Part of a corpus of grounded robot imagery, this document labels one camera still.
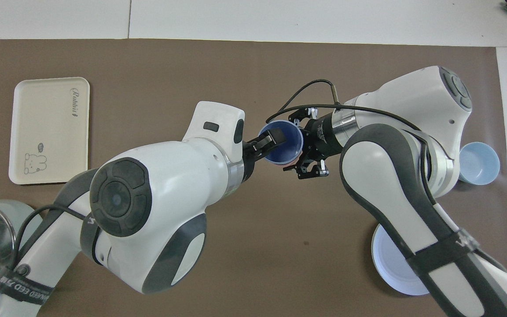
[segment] logo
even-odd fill
[[[46,169],[46,156],[25,154],[25,174],[34,174]]]
[[[72,94],[72,116],[77,117],[79,90],[72,88],[70,89],[70,93]]]

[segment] brown paper mat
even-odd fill
[[[425,66],[454,70],[473,113],[462,144],[482,141],[499,178],[459,183],[439,199],[507,267],[507,158],[495,48],[177,40],[0,40],[0,199],[50,203],[61,185],[7,177],[13,90],[22,80],[81,76],[91,84],[90,168],[133,147],[180,140],[200,100],[246,111],[245,138],[304,83],[332,80],[340,100]],[[298,102],[329,102],[327,86]],[[158,164],[169,164],[159,157]],[[140,295],[80,255],[40,316],[443,316],[429,295],[405,297],[375,271],[376,222],[338,176],[299,181],[262,161],[231,197],[207,209],[207,245],[177,287]]]

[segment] cable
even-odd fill
[[[313,80],[311,82],[309,82],[308,84],[305,84],[304,86],[302,86],[300,89],[298,89],[292,97],[289,98],[289,100],[287,102],[285,102],[285,104],[283,105],[283,107],[281,107],[279,109],[279,111],[283,110],[284,108],[287,108],[287,106],[290,104],[290,102],[292,102],[292,100],[294,98],[296,98],[298,96],[298,94],[300,94],[304,89],[306,89],[308,86],[310,85],[313,85],[313,84],[316,84],[318,82],[325,82],[326,84],[330,85],[330,88],[332,89],[332,98],[334,99],[334,103],[340,103],[338,101],[338,93],[336,92],[336,86],[329,80],[325,80],[325,79],[319,79],[319,80]]]
[[[412,129],[414,129],[416,131],[421,131],[420,128],[418,128],[412,122],[404,119],[403,117],[397,116],[396,114],[391,114],[390,112],[387,112],[387,111],[377,110],[377,109],[372,109],[372,108],[356,107],[356,106],[345,106],[345,105],[342,105],[340,103],[338,103],[338,104],[305,104],[305,105],[302,105],[302,106],[290,107],[290,108],[287,108],[285,110],[279,110],[275,114],[272,114],[269,118],[267,118],[267,120],[265,121],[265,123],[268,124],[276,116],[280,116],[280,115],[285,114],[285,113],[287,113],[289,111],[294,111],[294,110],[299,110],[299,109],[304,109],[304,108],[332,108],[332,109],[349,109],[349,110],[359,110],[359,111],[372,112],[374,114],[382,114],[384,116],[391,117],[393,119],[396,119],[396,120],[402,122],[403,124],[409,126],[410,128],[412,128]]]
[[[447,153],[447,151],[445,151],[445,148],[441,145],[441,142],[439,142],[437,139],[435,139],[433,136],[430,135],[430,138],[433,139],[438,145],[439,147],[441,148],[441,150],[443,151],[443,153],[445,154],[445,156],[449,159],[449,160],[452,160],[454,161],[455,159],[452,158],[451,156],[449,156],[449,153]]]
[[[428,185],[428,179],[431,175],[426,175],[426,171],[425,171],[426,164],[427,164],[429,167],[429,173],[431,173],[431,156],[429,153],[428,141],[426,141],[420,135],[417,135],[413,132],[410,132],[408,130],[404,130],[404,131],[409,133],[410,135],[412,135],[416,140],[418,140],[418,142],[420,142],[420,165],[421,165],[420,166],[420,178],[421,178],[422,186],[424,187],[426,196],[428,197],[430,203],[432,205],[435,205],[437,203],[437,201],[435,201],[435,198],[431,194],[431,191],[430,191],[429,185]]]
[[[60,206],[60,205],[56,205],[56,204],[51,204],[51,205],[46,205],[46,206],[42,206],[40,208],[37,208],[35,209],[28,217],[26,217],[26,219],[22,222],[22,225],[20,227],[20,229],[18,230],[17,232],[17,236],[15,238],[15,244],[13,246],[13,253],[12,253],[12,268],[11,269],[14,269],[17,264],[18,264],[18,261],[19,261],[19,258],[18,258],[18,249],[20,248],[21,246],[21,240],[22,240],[22,236],[24,235],[25,233],[25,230],[26,230],[26,227],[27,225],[29,225],[30,221],[34,219],[34,217],[36,217],[36,215],[42,213],[43,211],[45,210],[52,210],[52,209],[55,209],[55,210],[59,210],[59,211],[63,211],[65,213],[68,213],[78,219],[85,219],[85,216],[78,213],[77,211],[74,211],[72,209],[69,209],[68,207],[64,207],[64,206]]]

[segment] bowl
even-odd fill
[[[459,153],[459,180],[473,185],[492,183],[500,172],[498,155],[482,142],[469,143]]]
[[[373,233],[371,254],[378,274],[390,287],[406,295],[429,294],[382,225]]]

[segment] black strap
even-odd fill
[[[446,239],[421,249],[416,252],[416,255],[407,258],[406,261],[416,275],[423,276],[457,261],[474,252],[478,247],[478,242],[465,229],[460,229]]]
[[[95,257],[95,245],[97,244],[97,238],[99,238],[101,228],[97,225],[95,218],[92,213],[89,213],[81,225],[81,233],[79,235],[79,244],[81,245],[81,251],[90,259],[93,259],[98,265],[102,265]]]
[[[9,269],[0,278],[0,293],[20,302],[43,305],[53,290],[54,287],[35,282]]]

